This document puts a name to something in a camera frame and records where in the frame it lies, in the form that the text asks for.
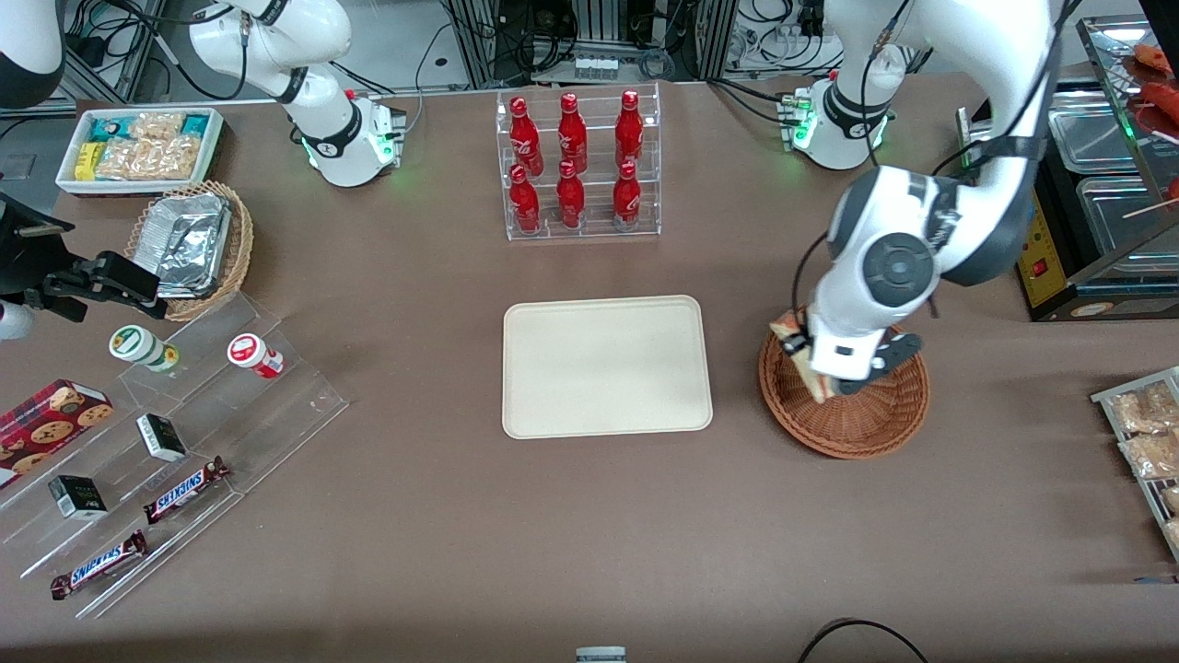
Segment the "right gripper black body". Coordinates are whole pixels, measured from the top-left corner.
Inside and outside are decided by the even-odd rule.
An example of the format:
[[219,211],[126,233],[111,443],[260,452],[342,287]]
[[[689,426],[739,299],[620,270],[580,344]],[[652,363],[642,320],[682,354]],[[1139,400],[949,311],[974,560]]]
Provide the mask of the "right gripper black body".
[[39,289],[51,275],[62,274],[68,285],[88,288],[84,274],[75,269],[83,262],[64,244],[62,235],[75,224],[55,219],[1,193],[1,297],[24,298],[24,293]]

